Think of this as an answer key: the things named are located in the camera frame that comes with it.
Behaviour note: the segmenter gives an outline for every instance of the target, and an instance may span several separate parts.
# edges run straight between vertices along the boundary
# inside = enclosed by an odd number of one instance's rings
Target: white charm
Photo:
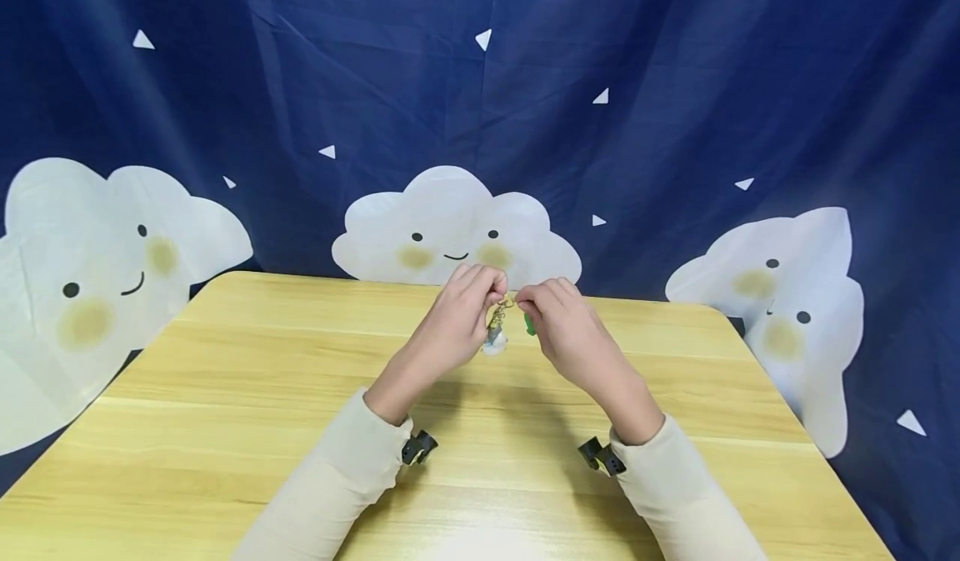
[[[497,335],[493,336],[492,341],[488,339],[482,343],[482,353],[486,354],[487,357],[493,357],[493,355],[503,353],[505,350],[507,350],[507,335],[501,329],[497,331]]]

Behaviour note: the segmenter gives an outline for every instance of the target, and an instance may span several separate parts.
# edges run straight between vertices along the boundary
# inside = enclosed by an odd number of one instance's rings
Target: wrist
[[[666,417],[643,376],[624,359],[624,364],[608,373],[604,380],[590,396],[610,418],[615,433],[632,446],[652,440],[663,427]]]
[[[399,426],[437,378],[428,363],[402,348],[367,390],[364,403],[381,420]]]

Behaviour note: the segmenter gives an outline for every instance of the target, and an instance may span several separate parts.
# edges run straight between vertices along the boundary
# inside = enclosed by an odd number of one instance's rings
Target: table surface
[[[245,272],[210,283],[7,496],[5,559],[226,559],[436,288]],[[594,299],[770,559],[890,559],[718,311]],[[608,422],[552,370],[523,314],[412,414],[437,448],[338,559],[660,559],[576,447]]]

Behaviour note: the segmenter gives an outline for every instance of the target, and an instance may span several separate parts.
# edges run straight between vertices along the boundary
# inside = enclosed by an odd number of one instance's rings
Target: cloud decoration
[[[253,255],[240,221],[153,168],[13,178],[0,238],[0,454],[73,421],[188,302]]]
[[[846,209],[747,223],[670,276],[666,297],[741,317],[745,340],[827,458],[847,442],[843,371],[863,335]]]
[[[441,165],[402,193],[375,193],[347,209],[346,233],[333,244],[343,271],[375,282],[445,283],[460,263],[507,272],[510,288],[546,278],[580,279],[580,256],[550,231],[534,197],[493,196],[469,171]]]

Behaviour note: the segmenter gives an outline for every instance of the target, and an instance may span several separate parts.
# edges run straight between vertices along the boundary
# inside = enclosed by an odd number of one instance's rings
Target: sleeve
[[[397,484],[410,418],[399,428],[364,403],[361,389],[327,426],[257,517],[233,561],[329,561],[368,505]]]
[[[650,525],[666,561],[767,558],[672,417],[643,446],[625,445],[612,429],[611,443],[627,466],[617,477],[620,487]]]

